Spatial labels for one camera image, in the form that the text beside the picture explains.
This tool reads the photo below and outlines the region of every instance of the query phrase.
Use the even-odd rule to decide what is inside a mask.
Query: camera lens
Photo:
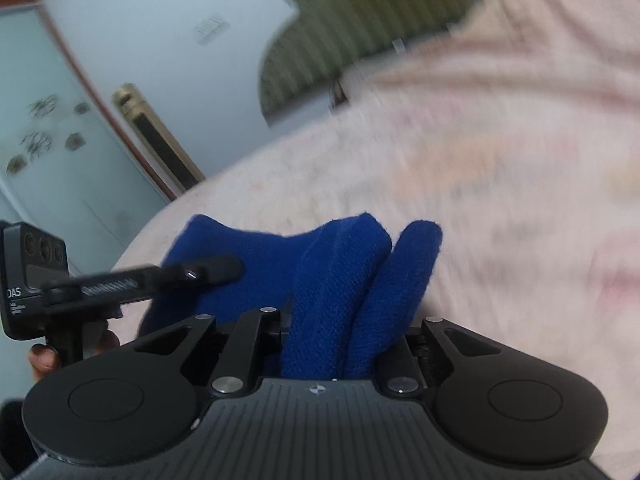
[[[27,233],[24,237],[24,250],[31,256],[36,252],[36,240],[34,240],[31,233]]]
[[[64,257],[64,254],[62,254],[62,247],[56,245],[56,247],[53,249],[53,257],[59,264],[62,263],[62,258]]]
[[[40,256],[45,262],[51,259],[51,243],[46,238],[40,240]]]

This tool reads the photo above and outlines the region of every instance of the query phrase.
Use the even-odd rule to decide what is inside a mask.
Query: blue knitted fabric
[[[367,213],[292,237],[238,231],[196,216],[163,264],[233,253],[245,274],[228,285],[156,298],[140,334],[193,314],[235,321],[246,310],[281,307],[292,295],[281,375],[363,378],[411,323],[441,241],[436,224],[415,221],[391,251],[389,235]]]

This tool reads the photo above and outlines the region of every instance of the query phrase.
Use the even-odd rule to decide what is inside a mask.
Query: bed
[[[437,221],[417,319],[584,375],[609,425],[594,460],[640,471],[640,0],[485,0],[350,104],[169,205],[119,267],[158,264],[196,213],[294,234],[371,212]],[[111,323],[135,337],[146,304]]]

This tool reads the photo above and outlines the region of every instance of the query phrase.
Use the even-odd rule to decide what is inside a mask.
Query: green striped fabric
[[[300,16],[271,45],[260,76],[265,117],[397,38],[442,30],[474,0],[297,0]]]

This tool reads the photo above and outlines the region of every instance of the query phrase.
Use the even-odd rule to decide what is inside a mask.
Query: logo
[[[138,288],[138,282],[131,278],[126,280],[116,280],[115,282],[98,283],[97,285],[87,285],[81,290],[86,296],[99,296],[100,294],[108,294],[109,292],[122,292],[123,290],[131,290]]]
[[[26,308],[24,305],[18,305],[17,303],[10,303],[9,307],[12,314],[20,314]]]
[[[322,384],[314,384],[312,387],[309,388],[309,391],[312,394],[314,394],[316,397],[319,397],[325,393],[326,388],[322,386]]]

